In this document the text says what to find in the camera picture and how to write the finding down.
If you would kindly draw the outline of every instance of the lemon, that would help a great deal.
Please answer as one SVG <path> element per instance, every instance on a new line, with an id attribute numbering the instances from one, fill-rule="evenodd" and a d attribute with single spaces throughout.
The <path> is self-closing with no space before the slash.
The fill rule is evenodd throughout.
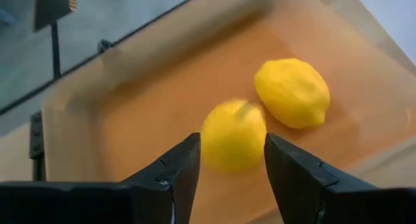
<path id="1" fill-rule="evenodd" d="M 220 171 L 256 165 L 264 151 L 266 123 L 260 106 L 231 100 L 215 107 L 203 122 L 201 158 Z"/>
<path id="2" fill-rule="evenodd" d="M 325 122 L 330 91 L 308 63 L 295 58 L 268 61 L 255 74 L 254 84 L 268 110 L 286 126 L 303 129 Z"/>

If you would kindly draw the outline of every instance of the white wall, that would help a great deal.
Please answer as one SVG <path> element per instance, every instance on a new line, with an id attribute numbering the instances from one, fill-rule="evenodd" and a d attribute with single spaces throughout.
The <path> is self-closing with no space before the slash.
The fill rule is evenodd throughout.
<path id="1" fill-rule="evenodd" d="M 416 65 L 416 0 L 360 0 Z"/>

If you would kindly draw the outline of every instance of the yellow lemon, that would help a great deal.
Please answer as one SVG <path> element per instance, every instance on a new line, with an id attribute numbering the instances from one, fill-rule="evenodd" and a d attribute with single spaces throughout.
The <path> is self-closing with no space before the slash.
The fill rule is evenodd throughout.
<path id="1" fill-rule="evenodd" d="M 266 123 L 260 106 L 231 100 L 215 107 L 203 122 L 201 157 L 220 171 L 256 165 L 264 151 Z"/>
<path id="2" fill-rule="evenodd" d="M 272 60 L 255 74 L 260 99 L 283 124 L 303 129 L 323 124 L 330 91 L 311 65 L 295 58 Z"/>

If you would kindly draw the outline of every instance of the floor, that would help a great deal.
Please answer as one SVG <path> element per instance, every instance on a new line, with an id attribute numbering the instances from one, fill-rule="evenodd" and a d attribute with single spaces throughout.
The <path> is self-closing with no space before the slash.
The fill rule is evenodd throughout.
<path id="1" fill-rule="evenodd" d="M 58 23 L 62 72 L 96 53 L 100 39 L 117 40 L 181 0 L 147 0 L 139 5 L 137 1 L 78 0 L 76 13 Z M 415 66 L 358 0 L 321 1 L 405 68 L 416 72 Z M 18 21 L 14 26 L 0 25 L 0 108 L 53 76 L 49 28 L 32 32 L 33 3 L 34 0 L 0 0 L 0 8 Z M 38 111 L 48 91 L 0 116 L 0 136 Z"/>

